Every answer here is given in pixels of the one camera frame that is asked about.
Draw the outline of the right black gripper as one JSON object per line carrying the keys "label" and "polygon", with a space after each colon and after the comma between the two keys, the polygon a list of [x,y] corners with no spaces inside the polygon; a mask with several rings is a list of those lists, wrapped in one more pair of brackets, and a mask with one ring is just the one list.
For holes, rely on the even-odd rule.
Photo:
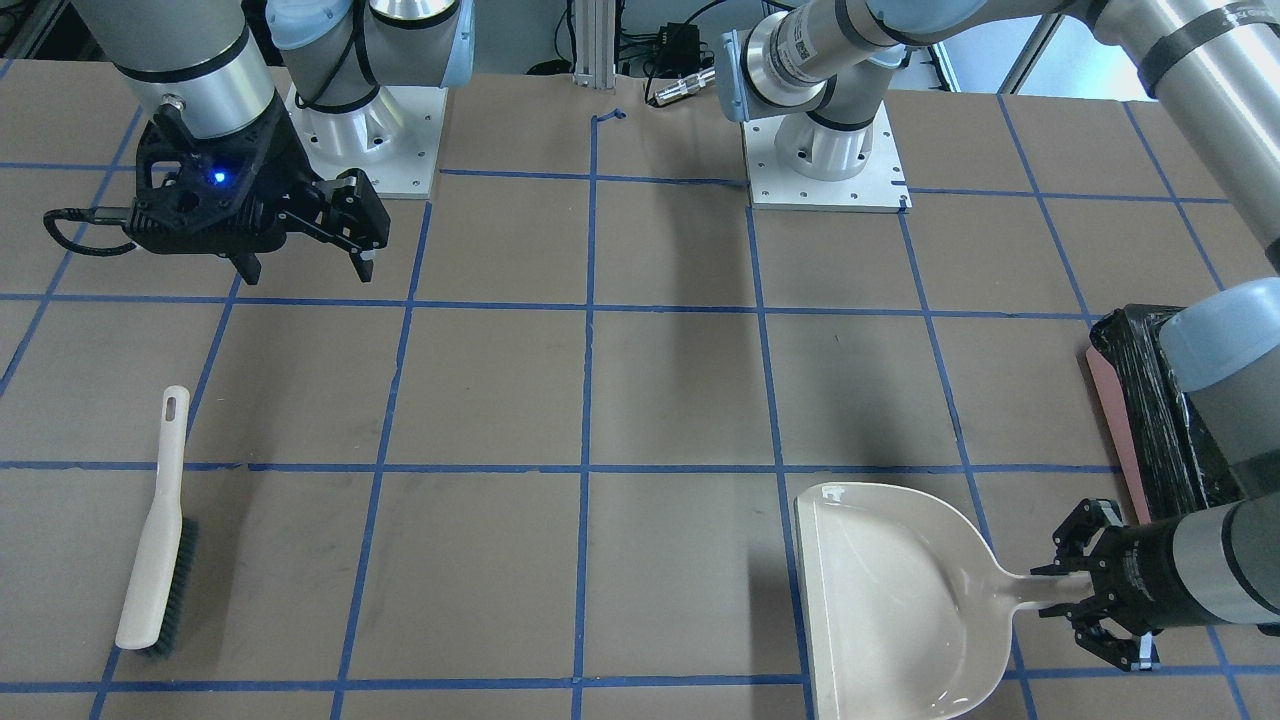
{"label": "right black gripper", "polygon": [[155,254],[215,254],[248,286],[260,282],[256,252],[274,252],[289,231],[330,243],[362,283],[390,238],[390,215],[361,168],[324,181],[310,165],[280,96],[243,129],[196,138],[164,102],[136,152],[136,192],[125,234]]}

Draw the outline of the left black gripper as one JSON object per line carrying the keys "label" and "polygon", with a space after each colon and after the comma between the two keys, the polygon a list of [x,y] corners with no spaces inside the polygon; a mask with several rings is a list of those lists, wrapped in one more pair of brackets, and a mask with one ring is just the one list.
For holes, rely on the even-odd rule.
{"label": "left black gripper", "polygon": [[1055,556],[1036,577],[1094,575],[1094,594],[1055,603],[1075,643],[1124,673],[1161,669],[1155,637],[1187,624],[1187,588],[1172,559],[1174,520],[1126,527],[1115,500],[1084,498],[1052,533]]}

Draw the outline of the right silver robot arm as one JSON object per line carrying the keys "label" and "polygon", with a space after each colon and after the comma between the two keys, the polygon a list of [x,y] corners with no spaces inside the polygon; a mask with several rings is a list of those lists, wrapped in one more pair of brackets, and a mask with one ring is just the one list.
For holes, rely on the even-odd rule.
{"label": "right silver robot arm", "polygon": [[474,72],[471,1],[269,1],[282,92],[238,1],[78,1],[90,33],[140,101],[146,124],[124,208],[44,214],[68,252],[210,255],[256,284],[260,258],[306,234],[372,279],[390,241],[381,192],[398,174],[429,191],[444,97]]}

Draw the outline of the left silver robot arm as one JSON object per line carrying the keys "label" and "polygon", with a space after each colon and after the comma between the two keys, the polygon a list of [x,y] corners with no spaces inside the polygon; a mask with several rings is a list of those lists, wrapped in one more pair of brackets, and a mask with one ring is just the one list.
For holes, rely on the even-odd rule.
{"label": "left silver robot arm", "polygon": [[[1276,265],[1275,1],[809,1],[722,36],[719,102],[733,122],[780,119],[782,168],[832,186],[870,160],[873,120],[910,51],[1033,15],[1071,18],[1097,42],[1071,45],[1084,65],[1062,70],[1062,95],[1157,102]],[[1167,628],[1277,633],[1277,277],[1174,313],[1155,347],[1243,497],[1151,528],[1087,500],[1060,527],[1044,573],[1085,570],[1094,589],[1050,614],[1124,671],[1155,666]]]}

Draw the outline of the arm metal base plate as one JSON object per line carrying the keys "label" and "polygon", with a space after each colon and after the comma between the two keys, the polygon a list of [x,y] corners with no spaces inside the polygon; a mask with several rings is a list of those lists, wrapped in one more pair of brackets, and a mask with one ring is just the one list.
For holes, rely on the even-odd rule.
{"label": "arm metal base plate", "polygon": [[383,199],[428,200],[449,95],[447,88],[392,86],[364,108],[326,114],[297,108],[291,86],[285,106],[320,176],[332,179],[360,168]]}
{"label": "arm metal base plate", "polygon": [[869,126],[831,129],[808,114],[741,124],[756,210],[905,213],[913,208],[884,102]]}

